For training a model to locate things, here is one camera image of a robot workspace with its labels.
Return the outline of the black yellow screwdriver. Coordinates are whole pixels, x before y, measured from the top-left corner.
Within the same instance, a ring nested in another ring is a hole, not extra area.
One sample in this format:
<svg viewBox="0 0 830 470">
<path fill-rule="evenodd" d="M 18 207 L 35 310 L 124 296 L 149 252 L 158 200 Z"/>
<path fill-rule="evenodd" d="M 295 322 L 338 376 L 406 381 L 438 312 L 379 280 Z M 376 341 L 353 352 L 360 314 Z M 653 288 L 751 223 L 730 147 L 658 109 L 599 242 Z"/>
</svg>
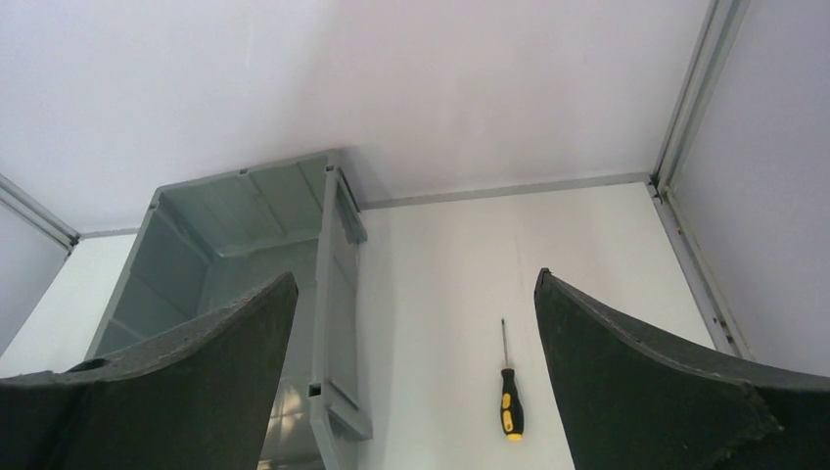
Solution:
<svg viewBox="0 0 830 470">
<path fill-rule="evenodd" d="M 511 442 L 517 442 L 522 439 L 525 431 L 524 408 L 519 397 L 516 371 L 509 360 L 506 323 L 504 319 L 500 320 L 500 325 L 504 355 L 504 365 L 500 372 L 502 379 L 500 422 L 506 439 Z"/>
</svg>

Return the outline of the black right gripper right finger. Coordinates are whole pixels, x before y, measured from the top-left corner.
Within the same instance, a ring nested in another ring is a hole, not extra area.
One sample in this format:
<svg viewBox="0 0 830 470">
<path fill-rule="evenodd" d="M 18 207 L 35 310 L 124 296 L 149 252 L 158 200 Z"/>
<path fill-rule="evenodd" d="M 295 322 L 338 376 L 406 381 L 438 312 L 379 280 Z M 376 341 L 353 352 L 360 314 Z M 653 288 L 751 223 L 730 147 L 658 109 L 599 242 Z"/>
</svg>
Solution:
<svg viewBox="0 0 830 470">
<path fill-rule="evenodd" d="M 825 469 L 829 381 L 702 347 L 542 269 L 534 306 L 578 469 Z"/>
</svg>

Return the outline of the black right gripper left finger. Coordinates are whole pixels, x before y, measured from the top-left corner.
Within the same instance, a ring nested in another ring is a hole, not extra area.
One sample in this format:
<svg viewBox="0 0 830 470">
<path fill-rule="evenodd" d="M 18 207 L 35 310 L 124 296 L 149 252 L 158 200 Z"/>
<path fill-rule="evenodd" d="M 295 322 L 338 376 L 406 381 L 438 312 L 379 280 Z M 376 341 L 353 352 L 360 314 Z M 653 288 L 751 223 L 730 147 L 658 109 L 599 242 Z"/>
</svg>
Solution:
<svg viewBox="0 0 830 470">
<path fill-rule="evenodd" d="M 256 293 L 128 348 L 1 382 L 5 469 L 254 469 L 299 289 Z"/>
</svg>

